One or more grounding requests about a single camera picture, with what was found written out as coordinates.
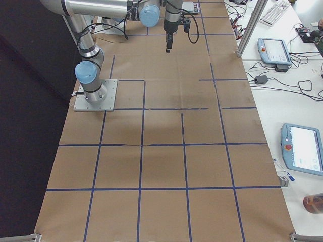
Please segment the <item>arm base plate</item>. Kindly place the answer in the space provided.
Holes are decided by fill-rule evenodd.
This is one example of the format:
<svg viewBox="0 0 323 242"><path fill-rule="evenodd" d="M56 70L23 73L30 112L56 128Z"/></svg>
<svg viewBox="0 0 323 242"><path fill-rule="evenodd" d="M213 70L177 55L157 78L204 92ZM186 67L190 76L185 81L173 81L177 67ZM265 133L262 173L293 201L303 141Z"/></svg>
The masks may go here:
<svg viewBox="0 0 323 242"><path fill-rule="evenodd" d="M79 85L74 103L74 111L114 111L118 80L101 79L101 88L89 93Z"/></svg>

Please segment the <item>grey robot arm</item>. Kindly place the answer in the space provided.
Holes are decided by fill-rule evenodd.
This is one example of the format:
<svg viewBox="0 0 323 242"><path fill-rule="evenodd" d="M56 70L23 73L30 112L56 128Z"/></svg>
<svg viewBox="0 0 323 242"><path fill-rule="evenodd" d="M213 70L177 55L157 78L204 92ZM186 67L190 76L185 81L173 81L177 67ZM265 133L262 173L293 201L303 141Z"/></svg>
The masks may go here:
<svg viewBox="0 0 323 242"><path fill-rule="evenodd" d="M184 32L189 33L191 20L184 16L183 1L162 1L165 7L164 30L166 32L166 53L170 53L173 45L173 35L179 25L184 26Z"/></svg>
<svg viewBox="0 0 323 242"><path fill-rule="evenodd" d="M66 18L71 35L83 62L75 74L84 90L84 100L96 103L105 99L107 88L99 80L104 61L103 50L95 44L85 16L141 21L146 27L155 26L160 17L162 1L41 1L50 11Z"/></svg>

